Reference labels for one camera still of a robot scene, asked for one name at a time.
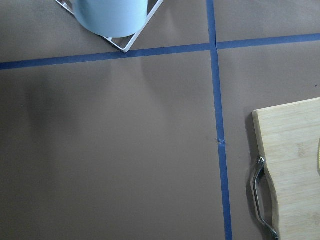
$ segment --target blue tape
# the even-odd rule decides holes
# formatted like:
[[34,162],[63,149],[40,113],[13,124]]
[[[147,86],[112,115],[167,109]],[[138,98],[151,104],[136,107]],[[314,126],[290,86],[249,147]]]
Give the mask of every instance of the blue tape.
[[142,50],[132,50],[127,53],[117,51],[117,52],[97,53],[97,54],[88,54],[88,55],[52,57],[52,58],[0,63],[0,70],[32,68],[32,67],[60,65],[60,64],[74,64],[74,63],[84,63],[84,62],[114,60],[114,59],[124,59],[124,58],[138,58],[138,57],[156,56],[156,55],[191,53],[191,52],[200,52],[200,51],[209,51],[209,50],[210,50],[210,44],[202,43],[202,44],[193,44],[193,45],[169,46],[169,47],[142,49]]
[[276,44],[291,44],[291,43],[303,43],[320,41],[320,34],[306,34],[306,35],[294,35],[294,36],[279,36],[279,37],[267,37],[257,39],[246,39],[237,41],[223,41],[217,42],[217,49],[236,49],[245,47],[256,47],[265,45],[276,45]]
[[220,180],[221,180],[221,191],[222,191],[224,232],[225,232],[225,239],[232,240],[233,237],[232,237],[232,222],[231,222],[231,209],[230,209],[230,196],[229,196],[229,180],[228,180],[224,118],[223,118],[223,107],[222,107],[221,86],[220,86],[219,59],[218,59],[218,50],[216,45],[216,20],[215,20],[214,1],[206,0],[206,6],[207,6],[207,16],[208,16],[210,47],[211,47],[210,48],[211,67],[212,67],[216,131],[217,131],[217,138],[218,138],[218,154],[219,154]]

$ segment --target curved handle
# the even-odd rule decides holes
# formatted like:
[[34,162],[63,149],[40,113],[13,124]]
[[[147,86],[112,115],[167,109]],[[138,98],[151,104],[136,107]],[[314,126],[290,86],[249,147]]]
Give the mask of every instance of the curved handle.
[[279,235],[276,232],[275,228],[272,227],[271,225],[269,225],[268,223],[266,223],[266,221],[264,220],[264,218],[261,215],[261,210],[260,210],[260,203],[259,203],[259,197],[258,197],[258,192],[257,192],[257,181],[258,181],[258,177],[259,177],[260,173],[265,168],[265,163],[266,163],[266,161],[264,160],[264,158],[262,156],[259,156],[257,158],[258,169],[253,177],[253,182],[252,182],[255,207],[256,207],[257,214],[258,214],[258,218],[259,218],[260,222],[262,223],[262,225],[264,225],[266,228],[269,229],[272,237],[275,240],[279,240]]

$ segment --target white metal stand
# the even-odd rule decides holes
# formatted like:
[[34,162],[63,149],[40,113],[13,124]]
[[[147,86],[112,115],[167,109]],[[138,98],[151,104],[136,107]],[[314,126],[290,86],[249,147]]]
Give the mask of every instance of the white metal stand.
[[[72,2],[70,0],[55,0],[58,4],[60,4],[65,10],[67,10],[69,13],[74,15],[73,8],[72,8]],[[153,17],[153,15],[156,13],[160,5],[164,2],[164,0],[157,0],[157,2],[154,4],[150,12],[148,12],[146,17],[146,22],[144,26],[136,32],[135,34],[127,37],[122,38],[112,38],[103,36],[105,40],[107,40],[109,43],[111,43],[113,46],[115,46],[120,51],[126,53],[129,51],[131,46],[135,43],[137,38],[139,37],[140,33],[143,31],[143,29],[146,27],[150,19]]]

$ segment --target gray tabletop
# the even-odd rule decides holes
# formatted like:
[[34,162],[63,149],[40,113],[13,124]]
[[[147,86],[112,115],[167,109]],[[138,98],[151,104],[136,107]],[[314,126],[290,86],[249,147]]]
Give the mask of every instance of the gray tabletop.
[[319,1],[164,0],[126,54],[54,0],[0,16],[0,239],[271,239],[251,113],[320,96]]

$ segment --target wooden board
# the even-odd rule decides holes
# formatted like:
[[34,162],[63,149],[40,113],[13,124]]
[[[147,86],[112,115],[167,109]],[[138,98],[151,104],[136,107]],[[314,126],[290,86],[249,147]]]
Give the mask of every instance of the wooden board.
[[320,240],[320,98],[255,110],[281,240]]

